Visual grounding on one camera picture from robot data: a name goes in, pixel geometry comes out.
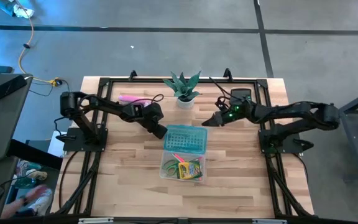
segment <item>teal container lid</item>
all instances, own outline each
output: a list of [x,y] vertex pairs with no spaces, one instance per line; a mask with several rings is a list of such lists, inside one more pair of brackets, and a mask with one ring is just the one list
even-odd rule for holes
[[167,151],[205,154],[208,131],[187,125],[168,125],[164,139]]

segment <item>butcher block tabletop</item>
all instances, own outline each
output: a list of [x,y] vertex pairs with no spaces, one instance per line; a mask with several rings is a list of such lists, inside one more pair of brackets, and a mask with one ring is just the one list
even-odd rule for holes
[[[96,94],[100,78],[84,77],[81,91]],[[272,105],[287,105],[283,79],[268,78],[267,82]],[[250,88],[252,100],[255,101],[251,84],[225,83],[221,86],[227,91],[232,88]],[[160,124],[201,126],[218,110],[214,103],[222,93],[212,83],[199,83],[195,91],[201,95],[195,98],[195,105],[190,110],[178,108],[173,90],[164,83],[115,83],[111,100],[118,101],[119,95],[153,98],[162,93],[165,98],[159,104],[164,118]],[[86,116],[91,119],[92,113]],[[112,114],[108,115],[107,121],[108,140],[100,160],[92,216],[274,217],[265,157],[259,148],[258,124],[242,119],[224,127],[206,127],[206,179],[194,183],[160,178],[163,140],[148,133],[138,123],[126,123]],[[276,122],[285,124],[292,122],[292,119]],[[63,160],[60,177],[71,154],[69,152]],[[62,183],[63,203],[78,185],[84,155],[84,152],[79,152],[68,166]],[[282,158],[288,188],[302,206],[313,213],[303,164],[291,154],[282,154]],[[58,210],[60,177],[51,212]],[[86,204],[88,187],[89,184],[84,191],[82,209]],[[285,211],[281,190],[277,190],[277,193],[280,208]]]

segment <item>concrete floor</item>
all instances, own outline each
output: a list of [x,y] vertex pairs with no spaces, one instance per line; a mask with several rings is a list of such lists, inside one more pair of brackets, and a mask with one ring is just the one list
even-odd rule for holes
[[[252,0],[33,0],[40,26],[166,27],[258,29]],[[358,30],[358,0],[260,0],[266,29]],[[27,26],[0,10],[0,25]],[[29,31],[0,30],[0,65],[20,73],[17,57]],[[358,35],[267,34],[273,75],[284,78],[290,102],[333,102],[340,107],[358,96]],[[85,75],[221,76],[266,78],[259,34],[173,32],[36,31],[23,67],[36,77],[62,77],[79,90]],[[31,89],[46,93],[44,86]],[[14,137],[48,139],[59,117],[58,97],[29,94]],[[68,121],[59,123],[65,130]],[[358,172],[358,161],[342,128],[301,135],[315,147],[305,152],[314,210],[323,218],[358,221],[358,182],[342,177]]]

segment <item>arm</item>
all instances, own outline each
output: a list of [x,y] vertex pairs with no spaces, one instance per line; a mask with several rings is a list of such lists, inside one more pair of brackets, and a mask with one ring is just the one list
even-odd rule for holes
[[239,119],[248,119],[254,124],[263,124],[270,119],[300,118],[285,125],[276,124],[264,131],[264,141],[270,146],[282,146],[282,142],[292,134],[312,129],[334,130],[339,126],[339,110],[333,104],[301,101],[286,106],[264,106],[248,99],[241,99],[229,108],[223,106],[218,99],[216,102],[220,111],[215,112],[203,126],[224,126]]
[[[44,193],[47,190],[47,186],[46,185],[40,185],[37,186],[36,188],[32,189],[31,191],[29,191],[25,197],[27,199],[27,201],[30,203],[34,200],[36,200],[37,198],[39,198],[42,193]],[[1,214],[1,219],[3,218],[11,218],[21,207],[23,207],[23,199],[20,198],[8,205],[5,205],[4,210],[2,211]]]
[[[88,101],[88,105],[82,105],[84,100]],[[64,92],[60,95],[60,114],[65,118],[73,120],[78,125],[85,136],[86,144],[99,144],[100,140],[99,128],[85,116],[87,112],[93,110],[114,114],[128,123],[138,122],[148,132],[162,139],[167,129],[160,125],[158,121],[164,115],[160,105],[155,100],[150,100],[151,104],[148,106],[133,104],[133,102],[122,105],[118,102],[106,100],[95,95],[87,95],[82,92]],[[57,137],[61,141],[64,141],[65,138],[66,136]]]

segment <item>white pot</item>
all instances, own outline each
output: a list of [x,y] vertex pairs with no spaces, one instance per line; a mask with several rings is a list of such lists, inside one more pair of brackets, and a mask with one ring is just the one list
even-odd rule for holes
[[179,100],[179,98],[177,98],[177,105],[182,109],[190,109],[194,105],[194,99],[195,98],[193,98],[189,102],[183,102],[182,100]]

